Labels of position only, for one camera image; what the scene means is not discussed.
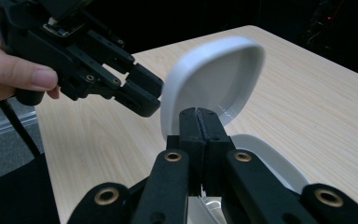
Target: gray floor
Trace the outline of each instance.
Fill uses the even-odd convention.
[[[32,106],[22,105],[15,98],[7,100],[21,119],[40,152],[43,152],[37,118]],[[33,159],[33,155],[13,129],[0,108],[0,176],[13,171]]]

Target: screw hole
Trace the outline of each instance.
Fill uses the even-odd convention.
[[[237,161],[250,161],[252,159],[252,156],[245,152],[237,152],[234,157]]]
[[[94,202],[98,205],[107,205],[113,203],[118,198],[118,190],[115,188],[106,188],[101,189],[98,193],[95,194]]]
[[[165,160],[167,161],[179,161],[182,159],[182,155],[177,152],[170,152],[165,155]]]
[[[315,196],[321,203],[332,207],[340,207],[344,204],[341,197],[329,189],[316,189]]]

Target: black cable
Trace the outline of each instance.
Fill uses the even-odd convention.
[[[34,143],[34,140],[25,130],[24,126],[22,126],[19,118],[17,117],[16,113],[14,112],[13,108],[8,103],[8,101],[7,100],[0,101],[0,107],[4,112],[4,114],[6,115],[7,119],[10,121],[13,128],[17,131],[17,133],[20,135],[22,140],[31,150],[31,153],[34,155],[34,158],[40,156],[41,155],[40,151],[37,148],[36,144]]]

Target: gray surface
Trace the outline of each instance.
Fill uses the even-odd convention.
[[[16,99],[8,99],[15,113],[20,116],[34,111],[32,106],[21,105]],[[0,109],[0,121],[6,120],[7,117]],[[39,151],[43,152],[42,141],[39,127],[36,124],[25,127],[29,135],[33,138]],[[16,131],[10,131],[0,134],[0,176],[13,171],[33,159],[33,155],[26,144]]]

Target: white curved plate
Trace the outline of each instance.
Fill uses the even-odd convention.
[[[190,107],[215,112],[231,122],[249,99],[264,64],[260,44],[245,36],[228,36],[200,45],[179,59],[161,94],[161,131],[179,134],[179,113]]]

